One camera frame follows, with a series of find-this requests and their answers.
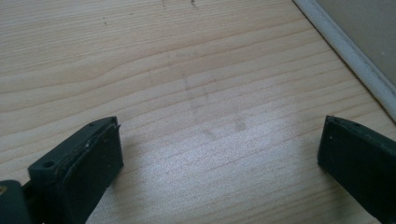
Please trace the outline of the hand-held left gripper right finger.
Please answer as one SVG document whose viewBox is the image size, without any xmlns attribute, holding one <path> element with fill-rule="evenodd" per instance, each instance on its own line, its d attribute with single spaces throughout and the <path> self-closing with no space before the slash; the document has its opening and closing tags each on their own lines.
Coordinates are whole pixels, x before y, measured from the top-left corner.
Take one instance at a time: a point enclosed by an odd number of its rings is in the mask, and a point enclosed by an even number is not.
<svg viewBox="0 0 396 224">
<path fill-rule="evenodd" d="M 318 165 L 382 224 L 396 224 L 396 141 L 357 122 L 328 116 Z"/>
</svg>

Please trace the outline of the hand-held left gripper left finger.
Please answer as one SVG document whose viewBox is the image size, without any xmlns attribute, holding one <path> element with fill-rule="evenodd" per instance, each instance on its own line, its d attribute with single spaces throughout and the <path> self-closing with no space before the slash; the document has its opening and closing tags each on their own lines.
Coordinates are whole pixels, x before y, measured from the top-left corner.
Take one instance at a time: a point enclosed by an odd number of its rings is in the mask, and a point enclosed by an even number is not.
<svg viewBox="0 0 396 224">
<path fill-rule="evenodd" d="M 123 167 L 115 117 L 93 121 L 28 168 L 44 224 L 85 224 Z"/>
</svg>

